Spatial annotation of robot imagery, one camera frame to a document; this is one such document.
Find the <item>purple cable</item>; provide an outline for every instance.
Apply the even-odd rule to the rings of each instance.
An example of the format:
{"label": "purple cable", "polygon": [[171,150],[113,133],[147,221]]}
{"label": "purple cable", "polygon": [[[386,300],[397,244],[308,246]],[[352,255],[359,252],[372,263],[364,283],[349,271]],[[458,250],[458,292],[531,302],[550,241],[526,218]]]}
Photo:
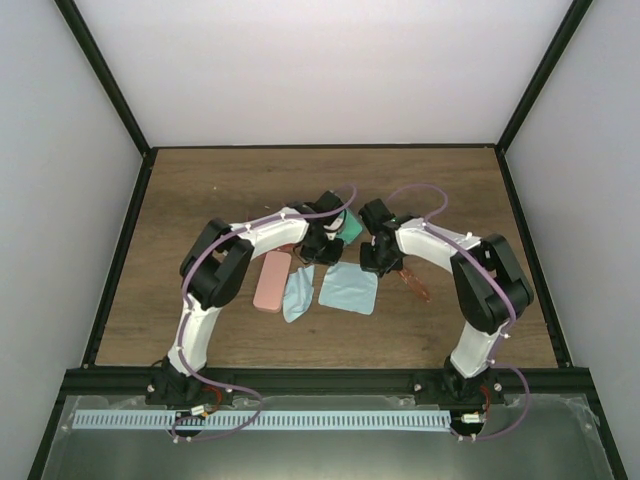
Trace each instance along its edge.
{"label": "purple cable", "polygon": [[[502,328],[500,328],[500,335],[499,335],[498,339],[495,341],[495,343],[493,344],[493,347],[489,351],[489,354],[487,355],[487,357],[489,358],[489,363],[491,364],[492,368],[496,368],[496,367],[508,368],[509,370],[512,370],[520,378],[520,380],[522,381],[522,386],[524,387],[524,391],[525,391],[525,398],[526,398],[525,399],[525,407],[524,407],[524,410],[522,411],[522,415],[520,415],[518,420],[516,420],[512,425],[510,425],[509,427],[505,428],[504,430],[501,430],[500,432],[492,433],[491,435],[486,435],[484,437],[477,437],[476,441],[478,441],[478,440],[491,440],[491,439],[494,439],[494,438],[501,437],[502,435],[505,435],[505,434],[511,432],[516,427],[518,427],[518,425],[520,425],[522,423],[522,421],[524,420],[524,418],[526,417],[526,415],[527,415],[527,413],[529,411],[529,406],[530,406],[530,403],[531,403],[531,393],[530,393],[530,390],[529,390],[529,384],[528,384],[527,379],[525,378],[525,376],[522,374],[522,372],[520,370],[518,370],[513,365],[496,364],[495,360],[493,359],[495,353],[498,350],[498,346],[502,342],[503,336],[507,333],[507,331],[516,322],[516,319],[517,319],[516,311],[513,308],[513,304],[511,303],[511,300],[509,300],[509,297],[504,292],[502,287],[500,287],[500,285],[498,285],[498,283],[493,279],[493,277],[489,274],[489,272],[487,272],[487,270],[485,268],[483,268],[482,265],[480,265],[480,262],[478,262],[475,258],[473,258],[473,256],[469,252],[467,252],[464,248],[462,248],[456,242],[454,242],[450,238],[445,237],[440,232],[438,232],[438,231],[436,231],[436,230],[434,230],[434,229],[429,227],[429,220],[431,218],[435,217],[436,215],[438,215],[439,213],[442,213],[445,210],[445,208],[447,208],[447,206],[449,205],[449,197],[448,197],[448,195],[446,194],[446,192],[444,190],[442,190],[440,187],[437,187],[436,185],[432,185],[430,183],[414,183],[414,184],[402,187],[402,188],[396,190],[395,192],[393,192],[391,195],[389,195],[389,197],[387,197],[387,202],[389,200],[393,199],[400,192],[403,192],[403,191],[408,190],[410,188],[428,188],[430,190],[435,190],[436,192],[439,192],[442,195],[442,199],[443,199],[442,205],[439,208],[427,213],[423,217],[424,222],[423,222],[422,226],[424,227],[424,229],[429,234],[433,235],[437,239],[445,242],[446,244],[448,244],[451,247],[453,247],[454,249],[456,249],[478,271],[478,273],[480,273],[480,275],[482,275],[482,277],[489,283],[489,285],[491,286],[493,291],[496,292],[498,297],[500,297],[500,300],[502,300],[504,302],[504,304],[507,307],[507,311],[509,312],[509,321],[506,322],[505,324],[503,324]],[[458,434],[453,429],[451,429],[451,432],[454,435],[456,435],[457,437],[459,437],[459,438],[460,437],[464,438],[462,435]]]}
{"label": "purple cable", "polygon": [[[358,195],[358,189],[356,188],[355,185],[353,184],[347,184],[344,185],[343,187],[351,187],[353,190],[353,193],[351,194],[351,198],[349,198],[349,200],[347,200],[341,207],[336,208],[335,210],[331,210],[330,212],[324,212],[324,213],[307,213],[307,214],[302,214],[302,213],[295,213],[292,215],[285,215],[285,219],[286,218],[291,218],[291,219],[314,219],[314,218],[323,218],[323,217],[330,217],[332,215],[335,215],[337,213],[342,212],[343,210],[346,210],[347,208],[349,208],[349,206],[353,203],[353,201],[355,200],[356,196]],[[279,222],[282,221],[282,218],[279,215],[272,215],[269,217],[265,217],[265,218],[260,218],[258,220],[254,220],[253,222],[249,222],[250,227],[249,228],[256,228],[256,227],[261,227],[263,225],[266,225],[268,223],[271,222]],[[200,268],[200,265],[202,265],[202,263],[205,261],[205,259],[207,257],[209,257],[213,251],[218,248],[221,244],[223,244],[224,242],[230,240],[231,238],[240,235],[244,232],[247,231],[247,227],[246,226],[242,226],[236,230],[232,230],[231,232],[221,236],[220,238],[218,238],[215,242],[213,242],[211,245],[209,245],[204,252],[202,252],[202,254],[196,259],[196,261],[194,262],[193,266],[191,267],[191,269],[189,269],[189,272],[187,273],[187,275],[184,277],[184,282],[182,283],[182,298],[185,301],[185,303],[187,304],[188,310],[187,313],[185,313],[184,318],[182,319],[182,321],[180,322],[180,328],[178,329],[178,341],[177,341],[177,347],[178,347],[178,358],[180,359],[180,362],[182,362],[182,365],[184,366],[184,368],[191,374],[191,376],[193,376],[194,378],[197,378],[198,380],[200,380],[202,383],[206,384],[206,385],[211,385],[213,387],[216,388],[224,388],[224,389],[232,389],[232,390],[236,390],[239,392],[245,392],[248,393],[249,395],[252,395],[253,397],[255,397],[259,404],[258,404],[258,408],[256,409],[256,412],[251,416],[251,418],[249,418],[246,422],[238,425],[237,427],[234,427],[230,430],[227,430],[225,432],[219,433],[217,435],[212,435],[209,437],[191,437],[191,441],[196,441],[196,442],[200,442],[200,441],[205,441],[205,440],[215,440],[218,438],[223,438],[223,437],[228,437],[229,435],[233,435],[236,432],[239,432],[240,430],[242,430],[243,428],[245,428],[246,426],[250,425],[251,423],[253,423],[256,418],[258,418],[258,416],[260,415],[260,413],[262,413],[262,407],[263,407],[263,398],[262,395],[260,395],[258,392],[256,392],[255,390],[248,388],[248,387],[242,387],[240,385],[232,385],[229,383],[222,383],[222,382],[216,382],[214,380],[211,380],[209,378],[203,377],[202,375],[200,375],[198,372],[196,372],[191,365],[189,365],[189,363],[187,362],[186,357],[184,356],[184,353],[182,353],[182,341],[184,339],[184,332],[186,331],[187,328],[187,323],[189,322],[189,319],[191,318],[191,312],[190,310],[193,308],[193,302],[191,301],[191,299],[189,298],[188,295],[188,289],[189,289],[189,284],[191,283],[191,280],[193,279],[193,276],[195,275],[196,271],[198,270],[198,268]],[[178,437],[178,434],[176,433],[176,427],[180,424],[180,422],[185,421],[185,419],[190,418],[190,417],[184,417],[184,419],[180,419],[177,420],[171,427],[171,434],[173,435],[174,441],[179,441],[178,439],[180,437]]]}

